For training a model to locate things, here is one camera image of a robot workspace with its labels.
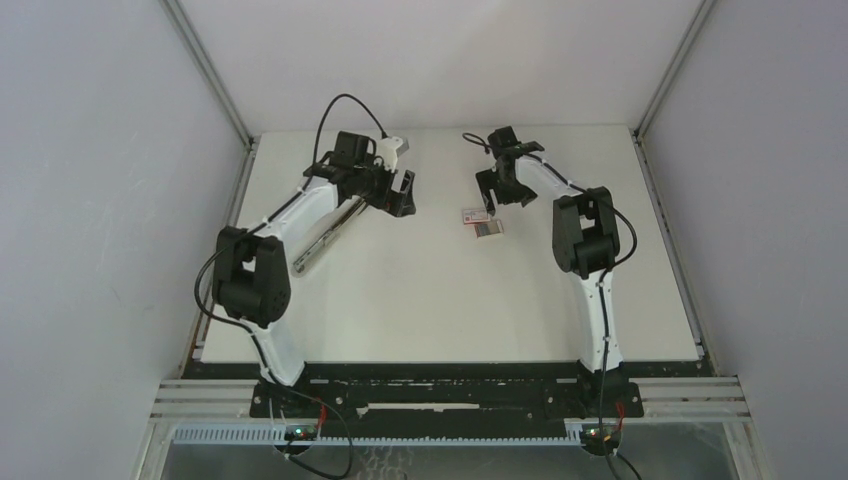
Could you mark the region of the red white staple box sleeve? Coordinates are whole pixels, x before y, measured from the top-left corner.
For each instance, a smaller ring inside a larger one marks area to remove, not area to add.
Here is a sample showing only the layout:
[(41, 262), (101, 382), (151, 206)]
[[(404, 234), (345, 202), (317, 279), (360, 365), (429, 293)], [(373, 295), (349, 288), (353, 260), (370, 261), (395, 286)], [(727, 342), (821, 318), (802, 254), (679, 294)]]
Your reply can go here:
[(462, 210), (462, 221), (464, 225), (476, 225), (486, 223), (491, 219), (485, 208), (467, 208)]

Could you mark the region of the red staple box tray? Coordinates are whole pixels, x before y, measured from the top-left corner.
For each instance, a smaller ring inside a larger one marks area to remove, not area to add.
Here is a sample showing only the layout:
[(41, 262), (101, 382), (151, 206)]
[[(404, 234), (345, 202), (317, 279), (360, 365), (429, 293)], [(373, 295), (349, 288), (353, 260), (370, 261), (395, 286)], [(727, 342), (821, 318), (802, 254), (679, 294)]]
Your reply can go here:
[(473, 230), (477, 239), (494, 238), (504, 234), (502, 222), (497, 219), (475, 223)]

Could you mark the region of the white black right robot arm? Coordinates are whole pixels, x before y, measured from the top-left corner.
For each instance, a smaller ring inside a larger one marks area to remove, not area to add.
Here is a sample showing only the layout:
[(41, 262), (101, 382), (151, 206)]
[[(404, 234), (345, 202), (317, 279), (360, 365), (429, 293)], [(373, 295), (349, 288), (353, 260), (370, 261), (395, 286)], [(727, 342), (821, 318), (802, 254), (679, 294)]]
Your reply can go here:
[(487, 138), (472, 133), (462, 138), (494, 158), (493, 167), (475, 174), (490, 219), (499, 206), (550, 200), (552, 254), (573, 285), (582, 321), (579, 363), (590, 374), (619, 368), (613, 270), (635, 253), (638, 238), (632, 223), (614, 206), (611, 192), (577, 185), (542, 156), (539, 142), (520, 141), (510, 126)]

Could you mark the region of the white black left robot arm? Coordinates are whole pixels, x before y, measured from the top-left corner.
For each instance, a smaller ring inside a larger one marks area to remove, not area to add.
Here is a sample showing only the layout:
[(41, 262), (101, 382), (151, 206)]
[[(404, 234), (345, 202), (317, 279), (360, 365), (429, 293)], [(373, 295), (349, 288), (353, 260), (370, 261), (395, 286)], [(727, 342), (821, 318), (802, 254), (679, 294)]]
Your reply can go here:
[(287, 250), (320, 220), (352, 198), (401, 218), (415, 213), (414, 173), (405, 171), (399, 189), (392, 187), (406, 139), (378, 139), (341, 131), (333, 149), (303, 173), (293, 195), (252, 228), (226, 227), (207, 262), (211, 295), (223, 308), (221, 320), (245, 329), (259, 357), (261, 376), (278, 384), (274, 404), (290, 417), (311, 407), (311, 388), (298, 381), (305, 359), (281, 332), (292, 299)]

